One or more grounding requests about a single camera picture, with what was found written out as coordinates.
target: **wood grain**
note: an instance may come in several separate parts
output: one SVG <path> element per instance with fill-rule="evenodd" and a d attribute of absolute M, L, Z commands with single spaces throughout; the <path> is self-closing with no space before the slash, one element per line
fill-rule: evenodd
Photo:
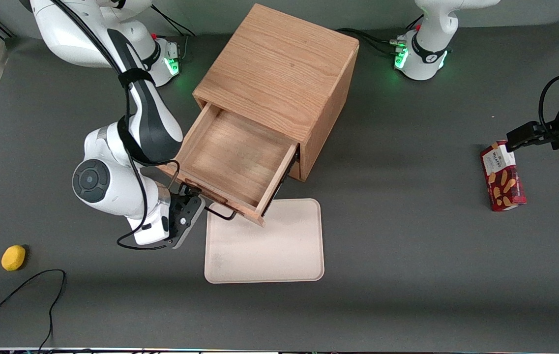
<path fill-rule="evenodd" d="M 309 136 L 308 141 L 302 144 L 300 159 L 301 174 L 299 175 L 301 181 L 305 181 L 308 178 L 331 129 L 336 123 L 336 119 L 338 119 L 341 110 L 343 110 L 345 106 L 357 55 L 358 50 L 353 52 L 352 56 L 347 59 L 343 74 L 330 90 L 329 99 L 315 124 L 315 128 L 312 130 L 312 134 Z"/>
<path fill-rule="evenodd" d="M 268 128 L 221 111 L 185 159 L 185 170 L 255 208 L 292 145 Z"/>
<path fill-rule="evenodd" d="M 183 139 L 177 180 L 263 226 L 261 214 L 296 149 L 284 135 L 207 103 Z M 175 173 L 172 165 L 158 168 Z"/>
<path fill-rule="evenodd" d="M 254 5 L 194 96 L 306 141 L 358 40 Z"/>

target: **white tray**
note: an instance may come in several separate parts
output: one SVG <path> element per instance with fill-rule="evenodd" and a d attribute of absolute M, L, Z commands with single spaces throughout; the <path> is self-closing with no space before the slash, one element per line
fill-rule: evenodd
<path fill-rule="evenodd" d="M 220 204 L 212 210 L 229 215 Z M 273 200 L 260 227 L 207 213 L 205 279 L 213 284 L 313 282 L 324 274 L 321 207 L 314 199 Z"/>

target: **cable connector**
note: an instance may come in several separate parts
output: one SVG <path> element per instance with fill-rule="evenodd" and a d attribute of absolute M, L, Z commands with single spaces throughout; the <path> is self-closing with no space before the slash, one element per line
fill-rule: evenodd
<path fill-rule="evenodd" d="M 396 47 L 400 47 L 400 48 L 405 48 L 406 47 L 406 41 L 403 39 L 392 39 L 389 41 L 390 45 L 395 45 Z"/>

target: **gray wall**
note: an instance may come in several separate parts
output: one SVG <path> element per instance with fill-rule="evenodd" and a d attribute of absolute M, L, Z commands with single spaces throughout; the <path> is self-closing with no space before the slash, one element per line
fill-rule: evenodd
<path fill-rule="evenodd" d="M 164 13 L 198 33 L 233 33 L 255 2 L 331 29 L 403 27 L 421 14 L 412 0 L 154 0 Z M 151 32 L 175 33 L 152 10 L 138 18 Z M 463 27 L 558 22 L 559 0 L 502 0 L 488 9 L 461 11 L 459 18 Z M 19 36 L 40 38 L 32 14 L 19 0 L 0 0 L 0 21 Z"/>

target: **yellow sponge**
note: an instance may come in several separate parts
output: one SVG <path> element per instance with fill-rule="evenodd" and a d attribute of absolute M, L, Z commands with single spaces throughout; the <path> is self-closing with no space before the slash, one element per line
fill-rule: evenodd
<path fill-rule="evenodd" d="M 16 244 L 6 249 L 2 256 L 2 267 L 6 270 L 17 270 L 24 264 L 26 249 Z"/>

